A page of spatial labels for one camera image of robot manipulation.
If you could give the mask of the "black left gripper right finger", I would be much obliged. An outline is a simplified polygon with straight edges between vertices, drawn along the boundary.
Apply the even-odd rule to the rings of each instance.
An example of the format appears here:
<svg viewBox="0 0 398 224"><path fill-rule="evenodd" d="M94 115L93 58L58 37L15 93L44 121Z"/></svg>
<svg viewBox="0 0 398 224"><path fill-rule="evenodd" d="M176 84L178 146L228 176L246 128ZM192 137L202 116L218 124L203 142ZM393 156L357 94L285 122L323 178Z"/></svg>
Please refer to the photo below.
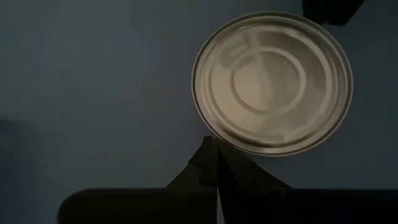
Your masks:
<svg viewBox="0 0 398 224"><path fill-rule="evenodd" d="M398 190L293 188L230 143L217 146L227 224L398 224Z"/></svg>

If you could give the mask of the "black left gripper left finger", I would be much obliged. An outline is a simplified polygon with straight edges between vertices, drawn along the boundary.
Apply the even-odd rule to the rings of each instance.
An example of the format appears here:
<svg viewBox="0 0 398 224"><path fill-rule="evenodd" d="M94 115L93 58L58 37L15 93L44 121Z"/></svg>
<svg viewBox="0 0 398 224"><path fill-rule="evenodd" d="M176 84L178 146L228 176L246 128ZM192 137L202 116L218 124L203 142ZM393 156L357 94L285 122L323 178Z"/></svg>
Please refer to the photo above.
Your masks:
<svg viewBox="0 0 398 224"><path fill-rule="evenodd" d="M205 137L165 187L91 188L60 205L57 224L217 224L217 143Z"/></svg>

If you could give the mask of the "green white label seafood can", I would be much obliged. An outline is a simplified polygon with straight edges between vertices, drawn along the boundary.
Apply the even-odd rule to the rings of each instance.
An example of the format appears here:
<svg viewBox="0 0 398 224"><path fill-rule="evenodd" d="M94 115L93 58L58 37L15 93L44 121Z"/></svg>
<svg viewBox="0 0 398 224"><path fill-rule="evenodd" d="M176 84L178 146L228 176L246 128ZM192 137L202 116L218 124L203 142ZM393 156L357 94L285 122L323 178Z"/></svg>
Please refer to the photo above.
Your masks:
<svg viewBox="0 0 398 224"><path fill-rule="evenodd" d="M208 128L236 148L288 156L330 137L353 95L353 73L321 25L285 12L247 14L212 33L192 69Z"/></svg>

